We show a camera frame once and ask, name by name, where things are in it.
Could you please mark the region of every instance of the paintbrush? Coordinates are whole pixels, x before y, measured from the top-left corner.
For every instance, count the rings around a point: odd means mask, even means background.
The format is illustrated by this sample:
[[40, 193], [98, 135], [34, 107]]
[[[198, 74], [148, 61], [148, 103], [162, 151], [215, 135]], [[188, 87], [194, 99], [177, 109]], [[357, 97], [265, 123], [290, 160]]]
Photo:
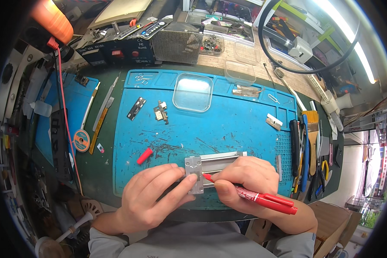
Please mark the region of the paintbrush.
[[315, 153], [315, 141], [318, 134], [318, 112], [317, 111], [302, 111], [303, 115], [307, 116], [308, 121], [308, 139], [310, 140], [311, 149], [311, 164], [310, 164], [310, 175], [315, 174], [316, 170], [316, 153]]

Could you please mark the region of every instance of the white lamp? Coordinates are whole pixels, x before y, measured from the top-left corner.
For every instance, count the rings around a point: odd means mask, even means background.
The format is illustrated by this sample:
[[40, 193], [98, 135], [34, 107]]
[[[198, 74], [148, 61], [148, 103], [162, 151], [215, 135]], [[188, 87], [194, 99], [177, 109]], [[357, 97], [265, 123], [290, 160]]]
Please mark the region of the white lamp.
[[[323, 11], [327, 13], [334, 20], [334, 22], [338, 25], [338, 27], [340, 27], [341, 31], [345, 34], [345, 36], [350, 41], [350, 43], [352, 43], [355, 38], [354, 32], [352, 32], [350, 26], [348, 26], [348, 23], [337, 11], [337, 9], [328, 0], [312, 0], [312, 1], [316, 3], [321, 9], [323, 9]], [[372, 69], [370, 67], [369, 62], [367, 61], [367, 57], [364, 54], [364, 51], [361, 48], [360, 43], [357, 42], [354, 49], [357, 52], [358, 57], [360, 58], [360, 61], [364, 66], [364, 69], [366, 70], [370, 83], [374, 84], [376, 80], [374, 79]]]

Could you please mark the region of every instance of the fingernail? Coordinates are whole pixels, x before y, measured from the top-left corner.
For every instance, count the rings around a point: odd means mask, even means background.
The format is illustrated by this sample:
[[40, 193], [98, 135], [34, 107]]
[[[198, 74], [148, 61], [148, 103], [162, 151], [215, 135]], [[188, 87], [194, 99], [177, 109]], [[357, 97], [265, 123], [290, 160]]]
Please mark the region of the fingernail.
[[214, 184], [214, 186], [219, 194], [227, 194], [229, 192], [226, 184]]
[[196, 174], [190, 174], [188, 176], [188, 180], [191, 182], [195, 182], [198, 179], [198, 176]]

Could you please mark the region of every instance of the blue silicone mat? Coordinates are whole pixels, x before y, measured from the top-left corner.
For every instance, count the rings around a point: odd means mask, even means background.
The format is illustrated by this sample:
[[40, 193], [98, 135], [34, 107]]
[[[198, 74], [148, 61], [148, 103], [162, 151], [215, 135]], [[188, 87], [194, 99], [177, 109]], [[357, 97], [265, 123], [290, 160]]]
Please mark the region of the blue silicone mat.
[[[152, 75], [147, 85], [138, 84], [135, 76]], [[262, 92], [259, 98], [232, 94], [236, 85], [225, 77], [208, 76], [214, 83], [210, 108], [202, 114], [194, 114], [175, 108], [172, 103], [176, 78], [184, 71], [176, 70], [130, 70], [127, 74], [120, 103], [115, 131], [113, 191], [122, 196], [130, 178], [139, 171], [165, 163], [177, 163], [184, 167], [187, 156], [246, 151], [276, 166], [275, 156], [281, 154], [283, 180], [278, 193], [289, 196], [293, 183], [291, 173], [291, 149], [289, 121], [297, 119], [295, 98], [278, 90], [254, 84]], [[268, 94], [278, 99], [269, 99]], [[134, 121], [126, 116], [135, 101], [143, 97], [145, 105]], [[156, 121], [154, 107], [165, 101], [169, 124]], [[283, 122], [277, 131], [265, 122], [267, 113]], [[146, 150], [153, 150], [141, 166], [136, 160]], [[184, 205], [186, 209], [229, 209], [222, 204], [214, 188], [196, 196], [196, 200]]]
[[[50, 87], [49, 93], [47, 94], [45, 103], [54, 106], [58, 103], [55, 75], [52, 74], [49, 80], [52, 82], [52, 86]], [[69, 122], [69, 131], [71, 137], [73, 137], [74, 133], [80, 129], [84, 113], [90, 101], [90, 97], [92, 96], [93, 90], [96, 88], [98, 83], [99, 80], [89, 78], [89, 82], [86, 87], [80, 85], [74, 79], [70, 82], [69, 85], [63, 85], [63, 92], [67, 107], [67, 121]], [[38, 99], [40, 98], [42, 91], [43, 89], [39, 92]], [[49, 128], [49, 118], [40, 116], [39, 123], [37, 124], [36, 147], [40, 150], [47, 161], [53, 166], [52, 146], [50, 144], [48, 133]], [[68, 148], [70, 154], [72, 154], [69, 143]]]

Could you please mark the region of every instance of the person's right hand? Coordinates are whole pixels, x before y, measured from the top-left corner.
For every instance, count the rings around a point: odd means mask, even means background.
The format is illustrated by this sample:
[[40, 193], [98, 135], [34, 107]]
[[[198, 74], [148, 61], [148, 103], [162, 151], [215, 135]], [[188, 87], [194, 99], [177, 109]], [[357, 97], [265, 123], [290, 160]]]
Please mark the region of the person's right hand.
[[222, 203], [245, 214], [262, 218], [265, 207], [241, 198], [232, 183], [242, 184], [257, 193], [276, 195], [279, 175], [268, 162], [256, 157], [238, 157], [221, 172], [212, 175], [218, 197]]

